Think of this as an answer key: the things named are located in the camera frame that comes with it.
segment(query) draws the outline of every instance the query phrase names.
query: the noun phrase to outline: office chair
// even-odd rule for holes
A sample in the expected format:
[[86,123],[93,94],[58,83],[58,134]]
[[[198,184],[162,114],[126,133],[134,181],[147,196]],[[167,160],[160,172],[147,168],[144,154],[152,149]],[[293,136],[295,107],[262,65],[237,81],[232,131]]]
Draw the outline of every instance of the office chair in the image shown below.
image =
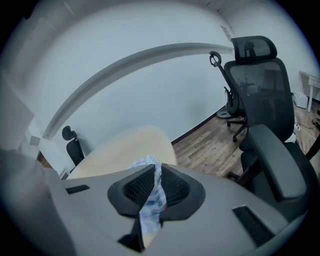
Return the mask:
[[[249,132],[239,145],[244,151],[241,155],[243,174],[237,176],[231,173],[231,176],[238,184],[274,206],[291,221],[310,206],[309,203],[313,201],[319,185],[315,170],[299,146],[292,142],[284,143],[292,135],[295,123],[286,67],[279,58],[276,58],[275,45],[264,36],[238,37],[231,41],[234,46],[235,61],[227,62],[224,65],[224,72],[243,103],[248,130],[263,125],[281,141],[282,147],[293,157],[298,166],[307,191],[303,200],[281,203],[283,199],[276,192],[278,184],[270,182],[272,174],[263,172],[265,166],[261,165],[263,161],[261,156],[257,155],[257,151],[261,148],[253,145],[252,134]],[[248,77],[254,85],[243,88],[237,81],[242,81],[245,77]],[[280,161],[283,156],[279,154],[277,157],[277,148],[272,140],[266,147],[274,151],[273,164]],[[287,185],[293,178],[287,172],[289,168],[287,165],[282,166],[282,179],[284,183],[288,183]]]
[[211,65],[219,68],[226,83],[228,84],[228,86],[230,88],[230,90],[228,90],[226,87],[224,87],[224,90],[227,94],[227,104],[226,104],[227,113],[234,118],[243,118],[243,119],[228,120],[226,122],[228,127],[230,127],[231,124],[242,125],[235,132],[235,134],[232,137],[232,140],[234,142],[237,142],[237,136],[245,129],[245,127],[247,127],[246,113],[244,110],[244,106],[243,106],[242,102],[239,100],[239,96],[238,96],[237,92],[235,91],[232,83],[227,78],[225,71],[221,66],[221,62],[222,62],[221,55],[216,51],[211,51],[209,54],[210,54],[209,59],[210,59]]
[[66,145],[66,151],[68,152],[71,160],[73,161],[74,165],[77,166],[80,162],[85,159],[84,153],[82,151],[80,142],[78,140],[76,132],[73,130],[71,131],[70,126],[66,126],[62,129],[62,137],[69,141]]

